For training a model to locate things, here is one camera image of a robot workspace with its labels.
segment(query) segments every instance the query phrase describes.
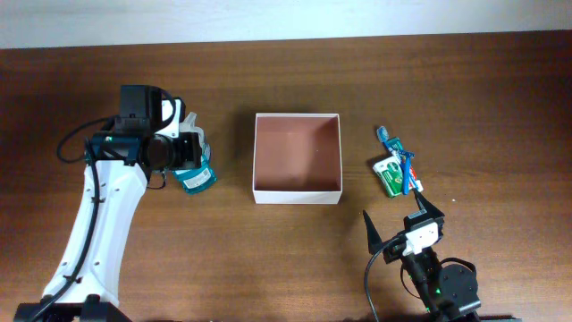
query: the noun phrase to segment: cardboard box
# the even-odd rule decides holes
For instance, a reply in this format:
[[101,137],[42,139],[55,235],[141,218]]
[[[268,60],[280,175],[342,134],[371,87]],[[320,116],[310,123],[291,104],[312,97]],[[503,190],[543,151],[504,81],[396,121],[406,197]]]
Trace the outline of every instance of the cardboard box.
[[258,204],[337,204],[338,114],[258,113],[252,191]]

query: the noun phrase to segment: wooden table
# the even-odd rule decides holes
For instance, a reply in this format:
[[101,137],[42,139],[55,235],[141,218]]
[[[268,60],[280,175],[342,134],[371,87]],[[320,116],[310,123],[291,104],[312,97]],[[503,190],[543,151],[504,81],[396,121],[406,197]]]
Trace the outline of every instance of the wooden table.
[[[382,124],[416,152],[425,196],[447,215],[440,258],[476,264],[480,314],[569,321],[571,40],[558,31],[3,50],[0,319],[39,300],[80,204],[84,165],[60,163],[56,143],[116,114],[121,84],[142,83],[198,113],[219,181],[189,196],[171,178],[140,201],[120,281],[131,319],[370,314],[360,211],[389,238],[416,210],[411,196],[388,199],[366,166],[382,150]],[[254,203],[256,112],[340,114],[339,205]],[[65,150],[80,152],[80,138]],[[382,317],[425,310],[399,272],[379,261],[370,275]]]

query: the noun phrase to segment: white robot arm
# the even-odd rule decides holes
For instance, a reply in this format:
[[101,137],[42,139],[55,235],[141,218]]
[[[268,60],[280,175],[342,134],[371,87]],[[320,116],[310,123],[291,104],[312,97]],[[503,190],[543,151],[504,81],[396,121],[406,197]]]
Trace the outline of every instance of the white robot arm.
[[[147,177],[139,165],[124,165],[121,160],[97,161],[96,167],[102,202],[99,204],[91,246],[78,274],[80,281],[74,283],[57,303],[82,303],[88,295],[95,294],[101,301],[119,305],[117,292],[123,251],[131,219],[147,187]],[[94,207],[95,188],[90,166],[86,167],[84,175],[80,211],[62,261],[42,297],[54,296],[61,290],[66,276],[72,275],[80,259]]]
[[83,195],[62,261],[42,301],[21,304],[14,321],[129,321],[117,309],[119,272],[150,175],[201,166],[198,133],[179,132],[184,115],[183,102],[162,89],[122,86],[120,114],[86,140]]

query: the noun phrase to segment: green toothpaste box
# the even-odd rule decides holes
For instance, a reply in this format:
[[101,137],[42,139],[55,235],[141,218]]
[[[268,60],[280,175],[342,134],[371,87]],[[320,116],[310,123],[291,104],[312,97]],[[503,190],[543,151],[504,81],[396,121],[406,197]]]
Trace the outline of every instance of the green toothpaste box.
[[[374,172],[382,179],[383,186],[390,198],[397,197],[403,191],[403,171],[396,157],[388,157],[374,164]],[[416,180],[419,191],[423,191],[421,182]]]

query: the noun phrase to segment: white wall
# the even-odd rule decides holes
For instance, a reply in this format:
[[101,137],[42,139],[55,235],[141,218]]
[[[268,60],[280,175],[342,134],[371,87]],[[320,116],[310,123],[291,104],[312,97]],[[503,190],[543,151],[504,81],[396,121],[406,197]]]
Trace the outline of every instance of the white wall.
[[572,1],[0,0],[0,47],[572,29]]

